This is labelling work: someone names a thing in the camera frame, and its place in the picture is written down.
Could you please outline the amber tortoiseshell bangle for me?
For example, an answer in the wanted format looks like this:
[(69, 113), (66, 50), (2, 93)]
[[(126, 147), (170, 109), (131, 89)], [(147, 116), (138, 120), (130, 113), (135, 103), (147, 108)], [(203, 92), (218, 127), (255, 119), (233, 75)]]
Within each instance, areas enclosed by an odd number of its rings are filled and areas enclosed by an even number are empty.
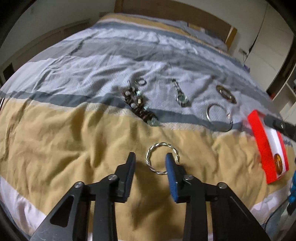
[(281, 175), (283, 172), (283, 163), (282, 163), (281, 156), (279, 154), (275, 154), (273, 160), (274, 160), (277, 175)]

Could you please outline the twisted silver bangle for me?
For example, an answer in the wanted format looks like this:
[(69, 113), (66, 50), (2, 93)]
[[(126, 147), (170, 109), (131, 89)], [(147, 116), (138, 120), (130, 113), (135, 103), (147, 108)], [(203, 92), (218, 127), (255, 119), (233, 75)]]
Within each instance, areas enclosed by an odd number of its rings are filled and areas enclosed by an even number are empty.
[(160, 142), (160, 143), (156, 143), (156, 144), (153, 144), (146, 152), (145, 154), (145, 162), (147, 164), (147, 166), (149, 167), (149, 169), (158, 174), (158, 175), (166, 175), (167, 174), (167, 171), (157, 171), (153, 166), (152, 166), (152, 163), (151, 163), (151, 155), (153, 153), (153, 151), (159, 147), (168, 147), (170, 149), (172, 149), (172, 151), (175, 153), (175, 163), (176, 164), (179, 164), (180, 163), (180, 156), (179, 156), (179, 152), (178, 150), (172, 146), (171, 144), (169, 143), (165, 143), (165, 142)]

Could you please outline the silver wristwatch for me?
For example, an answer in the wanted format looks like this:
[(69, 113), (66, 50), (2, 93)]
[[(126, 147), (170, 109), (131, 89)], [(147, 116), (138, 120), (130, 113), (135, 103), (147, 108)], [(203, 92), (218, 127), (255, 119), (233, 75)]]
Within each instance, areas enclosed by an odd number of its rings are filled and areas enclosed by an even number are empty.
[(181, 88), (179, 87), (177, 81), (175, 79), (172, 79), (172, 85), (176, 90), (176, 102), (182, 107), (186, 107), (187, 103), (188, 103), (188, 98), (187, 96), (184, 94), (184, 92), (182, 92)]

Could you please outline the red jewelry box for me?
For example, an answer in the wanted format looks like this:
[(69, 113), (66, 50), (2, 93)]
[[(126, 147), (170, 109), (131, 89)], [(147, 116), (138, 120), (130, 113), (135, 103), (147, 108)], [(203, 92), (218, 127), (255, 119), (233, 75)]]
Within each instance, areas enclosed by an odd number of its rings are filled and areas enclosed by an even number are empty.
[[(261, 165), (266, 175), (266, 182), (267, 184), (271, 184), (287, 173), (289, 170), (289, 164), (281, 133), (266, 126), (263, 121), (264, 117), (265, 114), (253, 110), (248, 115), (247, 119), (257, 143)], [(273, 160), (275, 154), (279, 154), (282, 159), (283, 172), (281, 175), (277, 175), (276, 173)]]

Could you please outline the dark jade bangle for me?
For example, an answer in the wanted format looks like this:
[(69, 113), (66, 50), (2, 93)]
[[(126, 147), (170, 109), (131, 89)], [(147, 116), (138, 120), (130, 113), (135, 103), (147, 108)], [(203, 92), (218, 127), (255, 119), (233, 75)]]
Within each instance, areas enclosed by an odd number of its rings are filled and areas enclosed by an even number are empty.
[(217, 85), (216, 86), (216, 91), (224, 98), (226, 99), (228, 102), (232, 103), (232, 104), (236, 104), (236, 98), (235, 96), (231, 93), (230, 90), (228, 90), (227, 88), (225, 88), (222, 85)]

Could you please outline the thin silver hoop bangle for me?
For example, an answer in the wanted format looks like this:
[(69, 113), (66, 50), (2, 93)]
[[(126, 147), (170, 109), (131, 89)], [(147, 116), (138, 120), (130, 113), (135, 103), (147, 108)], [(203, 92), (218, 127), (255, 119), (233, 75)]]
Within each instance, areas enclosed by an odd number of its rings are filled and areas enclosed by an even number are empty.
[(206, 118), (217, 131), (228, 132), (233, 127), (231, 113), (221, 104), (209, 104), (206, 108)]

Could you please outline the white wardrobe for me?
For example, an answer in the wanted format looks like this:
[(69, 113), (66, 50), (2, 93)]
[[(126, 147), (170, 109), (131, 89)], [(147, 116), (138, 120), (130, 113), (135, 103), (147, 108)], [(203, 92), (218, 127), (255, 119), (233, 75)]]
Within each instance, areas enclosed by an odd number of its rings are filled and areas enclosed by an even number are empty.
[(286, 21), (268, 4), (246, 60), (250, 76), (267, 93), (283, 119), (295, 107), (295, 93), (288, 85), (295, 69), (293, 61), (288, 57), (293, 40), (294, 34)]

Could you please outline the grey pillow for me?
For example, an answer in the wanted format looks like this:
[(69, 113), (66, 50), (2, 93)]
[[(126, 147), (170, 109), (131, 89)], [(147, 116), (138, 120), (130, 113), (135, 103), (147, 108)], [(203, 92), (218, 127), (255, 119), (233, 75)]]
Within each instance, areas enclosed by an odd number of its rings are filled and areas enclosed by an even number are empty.
[(213, 47), (220, 49), (224, 52), (228, 51), (226, 44), (221, 39), (219, 39), (218, 35), (213, 31), (208, 31), (200, 27), (197, 27), (198, 29), (196, 30), (194, 28), (189, 27), (189, 24), (185, 21), (176, 21), (176, 24), (177, 27), (184, 30), (192, 37), (196, 37), (201, 41), (206, 42), (207, 44), (212, 45)]

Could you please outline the striped duvet cover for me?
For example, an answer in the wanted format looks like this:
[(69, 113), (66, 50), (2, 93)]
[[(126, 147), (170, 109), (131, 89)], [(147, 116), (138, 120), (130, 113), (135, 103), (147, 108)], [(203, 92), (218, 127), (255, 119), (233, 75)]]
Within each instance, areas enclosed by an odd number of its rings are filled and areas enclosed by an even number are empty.
[[(172, 79), (188, 98), (184, 108)], [(227, 183), (271, 237), (277, 232), (295, 154), (284, 138), (290, 169), (267, 184), (247, 117), (280, 113), (240, 62), (172, 21), (106, 15), (27, 61), (1, 99), (1, 206), (26, 240), (75, 182), (100, 181), (130, 152), (137, 164), (128, 201), (115, 207), (118, 238), (180, 240), (185, 206), (145, 162), (160, 142), (201, 181)], [(231, 113), (230, 131), (207, 120), (211, 103)]]

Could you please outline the wooden headboard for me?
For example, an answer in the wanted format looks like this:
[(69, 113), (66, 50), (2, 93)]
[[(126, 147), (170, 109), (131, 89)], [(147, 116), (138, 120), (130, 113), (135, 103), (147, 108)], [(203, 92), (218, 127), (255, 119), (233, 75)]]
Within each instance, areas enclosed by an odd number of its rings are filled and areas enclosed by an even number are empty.
[(116, 0), (114, 12), (185, 21), (191, 27), (213, 31), (226, 44), (227, 49), (230, 49), (237, 34), (237, 29), (224, 20), (179, 1)]

